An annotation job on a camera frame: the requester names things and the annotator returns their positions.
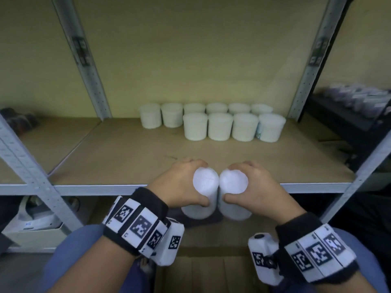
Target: wooden floor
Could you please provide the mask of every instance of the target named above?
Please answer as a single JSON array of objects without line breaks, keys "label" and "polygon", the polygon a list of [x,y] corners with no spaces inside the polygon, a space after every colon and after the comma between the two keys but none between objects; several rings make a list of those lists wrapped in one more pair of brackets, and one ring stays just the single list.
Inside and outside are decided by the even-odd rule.
[{"label": "wooden floor", "polygon": [[154,293],[264,293],[250,257],[177,257],[156,272]]}]

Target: blue pants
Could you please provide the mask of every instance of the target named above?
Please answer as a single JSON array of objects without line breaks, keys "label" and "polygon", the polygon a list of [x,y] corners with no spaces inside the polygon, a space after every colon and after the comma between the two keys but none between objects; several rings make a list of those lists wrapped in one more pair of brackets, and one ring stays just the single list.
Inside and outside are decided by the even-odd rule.
[{"label": "blue pants", "polygon": [[[360,271],[379,293],[389,293],[384,274],[375,256],[353,235],[335,228],[343,241],[356,253]],[[87,225],[72,232],[56,249],[43,270],[42,292],[50,289],[56,281],[102,236],[103,225]],[[274,292],[312,293],[308,284],[284,280]],[[149,292],[148,280],[136,260],[131,267],[121,293]]]}]

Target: wall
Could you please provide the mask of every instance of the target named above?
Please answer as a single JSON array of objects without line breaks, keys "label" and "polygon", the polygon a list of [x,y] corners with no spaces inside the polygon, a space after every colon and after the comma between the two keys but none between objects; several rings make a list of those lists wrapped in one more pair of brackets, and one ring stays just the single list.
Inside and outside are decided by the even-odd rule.
[{"label": "wall", "polygon": [[327,0],[75,0],[114,117],[148,102],[287,114]]},{"label": "wall", "polygon": [[0,0],[0,105],[95,117],[51,0]]},{"label": "wall", "polygon": [[361,82],[391,88],[391,0],[354,0],[317,87]]}]

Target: white container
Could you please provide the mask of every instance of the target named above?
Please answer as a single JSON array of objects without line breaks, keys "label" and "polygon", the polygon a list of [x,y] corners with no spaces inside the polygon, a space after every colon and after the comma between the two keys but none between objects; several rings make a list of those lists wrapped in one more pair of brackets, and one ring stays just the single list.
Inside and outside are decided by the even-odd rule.
[{"label": "white container", "polygon": [[216,210],[219,175],[210,167],[200,167],[194,173],[193,186],[199,193],[209,199],[209,206],[190,205],[182,207],[182,212],[192,219],[205,219]]},{"label": "white container", "polygon": [[210,103],[206,105],[206,113],[227,113],[228,105],[223,103]]},{"label": "white container", "polygon": [[166,127],[174,128],[183,124],[183,104],[166,103],[161,105],[163,124]]},{"label": "white container", "polygon": [[242,221],[251,216],[251,212],[243,207],[223,201],[222,196],[226,193],[239,194],[248,186],[247,176],[238,169],[225,169],[220,174],[219,198],[217,206],[220,212],[227,218]]},{"label": "white container", "polygon": [[189,113],[183,115],[185,138],[190,141],[200,141],[206,138],[208,130],[208,115],[205,113]]},{"label": "white container", "polygon": [[264,113],[258,116],[259,125],[257,127],[256,137],[264,142],[276,142],[281,135],[286,119],[281,115],[274,113]]},{"label": "white container", "polygon": [[259,119],[251,113],[238,113],[233,116],[232,138],[249,142],[255,136]]},{"label": "white container", "polygon": [[208,119],[208,137],[215,141],[227,141],[231,136],[233,116],[229,113],[212,113]]},{"label": "white container", "polygon": [[232,115],[237,113],[250,113],[251,107],[250,105],[243,103],[232,103],[228,105],[228,112]]},{"label": "white container", "polygon": [[161,126],[161,111],[159,104],[145,104],[140,106],[138,110],[140,111],[141,125],[144,128],[150,129]]},{"label": "white container", "polygon": [[270,107],[265,104],[251,104],[251,113],[257,116],[263,113],[271,113],[271,112],[273,112],[273,107]]},{"label": "white container", "polygon": [[185,104],[183,106],[185,114],[189,113],[205,113],[205,105],[201,103]]}]

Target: person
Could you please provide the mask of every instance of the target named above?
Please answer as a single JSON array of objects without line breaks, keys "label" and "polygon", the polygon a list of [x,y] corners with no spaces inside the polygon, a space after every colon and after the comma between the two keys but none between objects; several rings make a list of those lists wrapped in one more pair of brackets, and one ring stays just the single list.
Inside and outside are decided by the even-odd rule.
[{"label": "person", "polygon": [[[199,194],[193,187],[193,175],[199,167],[208,167],[208,164],[201,159],[185,158],[175,162],[146,188],[168,207],[176,208],[190,204],[208,206],[208,198]],[[279,226],[285,226],[306,214],[306,211],[257,162],[235,163],[228,168],[238,169],[246,174],[248,187],[245,192],[238,195],[225,194],[225,202],[247,208],[254,214],[270,217]],[[73,232],[69,238],[88,227]],[[134,255],[103,236],[102,231],[93,239],[88,232],[79,232],[79,236],[82,239],[79,239],[78,243],[73,243],[67,251],[63,248],[70,246],[69,243],[65,244],[68,238],[57,248],[53,256],[57,257],[56,260],[49,261],[44,271],[44,290],[49,293],[138,293],[145,290],[141,288],[142,273],[133,265],[136,260]],[[77,246],[83,245],[83,241],[93,243],[85,250],[77,251]],[[78,260],[69,263],[69,259],[72,258],[69,254],[72,252],[79,254]],[[384,287],[379,286],[378,279],[371,283],[377,286],[378,290],[384,290]],[[317,284],[315,288],[319,292],[376,292],[360,271],[354,271],[340,284]]]}]

